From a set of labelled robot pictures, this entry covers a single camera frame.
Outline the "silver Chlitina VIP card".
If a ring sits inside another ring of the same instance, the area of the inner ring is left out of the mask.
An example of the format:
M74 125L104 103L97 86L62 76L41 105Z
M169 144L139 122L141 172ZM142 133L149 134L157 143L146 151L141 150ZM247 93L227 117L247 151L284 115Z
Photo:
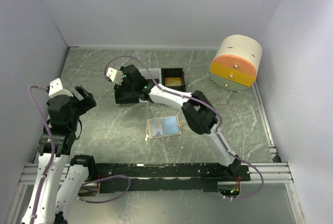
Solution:
M164 135L164 121L163 119L152 119L150 121L150 131L152 137Z

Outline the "beige leather card holder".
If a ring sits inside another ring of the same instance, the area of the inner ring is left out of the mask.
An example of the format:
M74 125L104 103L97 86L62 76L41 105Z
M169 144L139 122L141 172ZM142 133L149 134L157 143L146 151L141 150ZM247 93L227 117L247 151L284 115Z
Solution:
M146 137L148 139L158 139L182 134L181 122L178 116L168 116L148 119L146 122Z

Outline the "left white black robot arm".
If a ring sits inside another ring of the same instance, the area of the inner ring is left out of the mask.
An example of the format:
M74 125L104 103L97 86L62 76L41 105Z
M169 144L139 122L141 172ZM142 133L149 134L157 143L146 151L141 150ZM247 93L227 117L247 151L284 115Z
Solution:
M80 116L96 107L92 93L82 86L75 90L82 96L78 99L64 89L60 82L45 88L49 118L41 115L44 125L39 140L38 171L33 192L21 223L67 223L66 214L70 205L86 182L97 177L93 156L69 155L78 127Z

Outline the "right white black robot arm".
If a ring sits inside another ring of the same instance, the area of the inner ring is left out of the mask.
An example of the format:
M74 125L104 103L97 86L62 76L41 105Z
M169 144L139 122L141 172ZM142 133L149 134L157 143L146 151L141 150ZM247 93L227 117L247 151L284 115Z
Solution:
M201 91L186 91L182 68L138 69L128 65L107 68L106 78L114 83L118 104L150 102L181 110L189 128L205 136L212 147L222 165L222 178L232 181L238 176L241 162L220 131L221 117Z

